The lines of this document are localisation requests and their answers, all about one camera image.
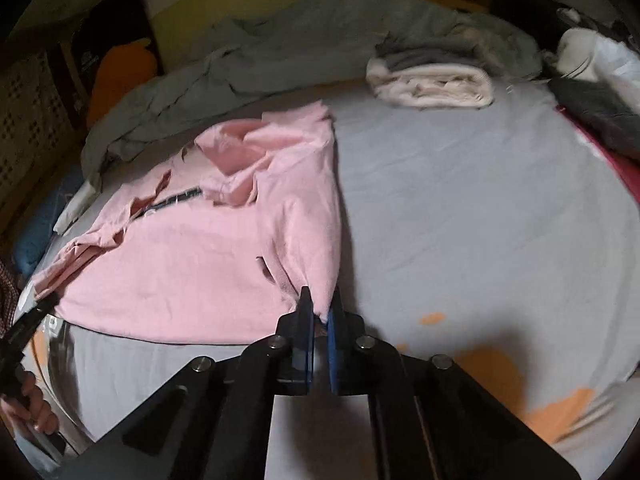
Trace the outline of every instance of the pink sweatshirt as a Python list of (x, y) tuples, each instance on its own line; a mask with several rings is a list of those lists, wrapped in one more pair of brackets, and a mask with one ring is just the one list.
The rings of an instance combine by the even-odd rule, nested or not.
[[(340, 259), (334, 135), (317, 102), (217, 124), (124, 184), (34, 277), (68, 322), (155, 342), (245, 344), (308, 285), (326, 320)], [(200, 186), (201, 196), (136, 212)]]

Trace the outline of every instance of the gray blanket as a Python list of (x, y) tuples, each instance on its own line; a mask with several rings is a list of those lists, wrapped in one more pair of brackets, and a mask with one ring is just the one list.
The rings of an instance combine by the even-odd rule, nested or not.
[(94, 126), (82, 170), (97, 184), (109, 156), (131, 160), (153, 140), (268, 94), (364, 78), (387, 35), (407, 48), (472, 50), (494, 75), (541, 69), (535, 40), (494, 16), (424, 0), (301, 0), (264, 20), (211, 27), (201, 59), (131, 91)]

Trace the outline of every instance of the red fabric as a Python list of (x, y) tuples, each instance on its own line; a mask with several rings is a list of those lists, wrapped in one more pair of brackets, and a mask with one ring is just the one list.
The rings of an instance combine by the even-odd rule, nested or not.
[(574, 126), (591, 142), (607, 159), (611, 167), (616, 170), (620, 180), (625, 183), (629, 193), (633, 195), (636, 202), (640, 204), (640, 166), (626, 156), (608, 150), (596, 138), (596, 134), (589, 130), (587, 126), (575, 119), (564, 107), (559, 106), (558, 111), (569, 119)]

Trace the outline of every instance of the orange stain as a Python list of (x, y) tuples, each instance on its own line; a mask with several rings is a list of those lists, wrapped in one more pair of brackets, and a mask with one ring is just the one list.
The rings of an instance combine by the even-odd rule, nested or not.
[(524, 377), (507, 354), (484, 346), (464, 352), (454, 360), (548, 444), (566, 435), (593, 399), (593, 390), (581, 388), (566, 399), (526, 413)]
[(47, 349), (47, 338), (44, 335), (44, 330), (38, 330), (33, 335), (33, 353), (35, 354), (38, 368), (44, 370), (47, 368), (47, 361), (49, 360), (49, 351)]
[(422, 316), (422, 318), (420, 319), (420, 324), (421, 325), (437, 325), (438, 323), (443, 322), (445, 319), (447, 319), (447, 316), (445, 316), (443, 313), (441, 312), (432, 312), (431, 314), (427, 314), (426, 316)]
[(464, 352), (454, 361), (518, 418), (525, 411), (524, 378), (503, 351), (481, 346)]
[(553, 444), (569, 433), (572, 424), (586, 409), (591, 399), (593, 390), (580, 388), (566, 399), (527, 413), (523, 422), (546, 443)]

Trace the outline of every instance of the gray bed sheet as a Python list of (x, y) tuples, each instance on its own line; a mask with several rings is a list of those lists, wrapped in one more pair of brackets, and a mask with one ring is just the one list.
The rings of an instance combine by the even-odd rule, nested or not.
[[(373, 333), (422, 358), (498, 347), (526, 378), (529, 410), (579, 387), (599, 398), (625, 382), (640, 356), (638, 208), (555, 112), (546, 87), (495, 85), (495, 103), (478, 111), (390, 107), (357, 83), (274, 96), (224, 118), (318, 98), (330, 106), (344, 202), (340, 286)], [(103, 194), (41, 267), (122, 182), (218, 120), (108, 174)], [(433, 312), (446, 319), (420, 322)], [(311, 398), (276, 400), (266, 476), (372, 478), (366, 399), (326, 392), (325, 341), (317, 346)], [(97, 439), (194, 356), (241, 351), (65, 325), (50, 341), (49, 373), (66, 410)], [(564, 450), (584, 480), (617, 451), (596, 441)]]

